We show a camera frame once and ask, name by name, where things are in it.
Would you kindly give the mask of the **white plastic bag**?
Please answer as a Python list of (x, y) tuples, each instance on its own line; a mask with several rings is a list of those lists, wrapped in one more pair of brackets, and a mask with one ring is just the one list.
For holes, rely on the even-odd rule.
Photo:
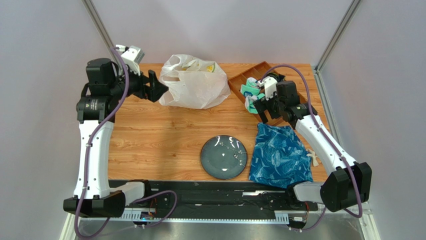
[(168, 87), (159, 99), (162, 106), (209, 109), (231, 94), (228, 76), (217, 62), (188, 54), (173, 54), (161, 68), (159, 81)]

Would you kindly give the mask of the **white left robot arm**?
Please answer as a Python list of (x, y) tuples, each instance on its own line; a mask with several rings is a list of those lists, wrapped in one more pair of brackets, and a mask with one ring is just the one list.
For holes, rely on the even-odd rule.
[(118, 65), (108, 58), (91, 60), (86, 66), (88, 82), (76, 104), (81, 150), (73, 196), (63, 201), (63, 210), (83, 218), (118, 218), (125, 207), (145, 195), (146, 180), (132, 180), (111, 188), (108, 179), (109, 146), (116, 107), (122, 97), (134, 95), (151, 102), (168, 91), (153, 70), (148, 75), (130, 69), (117, 74)]

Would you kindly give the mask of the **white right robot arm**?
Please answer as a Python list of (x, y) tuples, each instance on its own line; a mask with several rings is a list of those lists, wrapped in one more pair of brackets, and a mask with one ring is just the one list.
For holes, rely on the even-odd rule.
[(265, 124), (268, 112), (272, 119), (282, 118), (313, 148), (328, 175), (325, 182), (300, 182), (290, 186), (298, 202), (323, 204), (331, 212), (362, 208), (370, 197), (372, 169), (358, 163), (328, 132), (318, 113), (309, 102), (302, 102), (293, 81), (278, 82), (273, 77), (258, 81), (263, 90), (253, 105)]

